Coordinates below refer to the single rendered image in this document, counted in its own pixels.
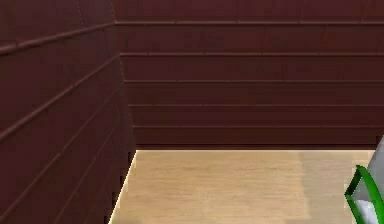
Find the green leafed house plant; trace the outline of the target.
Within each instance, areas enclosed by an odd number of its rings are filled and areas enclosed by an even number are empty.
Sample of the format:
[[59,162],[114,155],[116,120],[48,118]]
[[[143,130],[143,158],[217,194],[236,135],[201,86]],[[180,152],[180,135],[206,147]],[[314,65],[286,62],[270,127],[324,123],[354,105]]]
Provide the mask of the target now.
[[344,196],[356,224],[384,224],[384,188],[371,169],[357,165]]

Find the grey plant pot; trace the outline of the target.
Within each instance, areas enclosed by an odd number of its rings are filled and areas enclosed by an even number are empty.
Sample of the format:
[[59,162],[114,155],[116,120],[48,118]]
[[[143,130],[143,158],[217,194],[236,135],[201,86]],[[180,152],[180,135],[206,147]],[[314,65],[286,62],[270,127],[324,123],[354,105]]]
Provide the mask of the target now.
[[384,136],[378,143],[366,168],[373,171],[379,184],[384,188]]

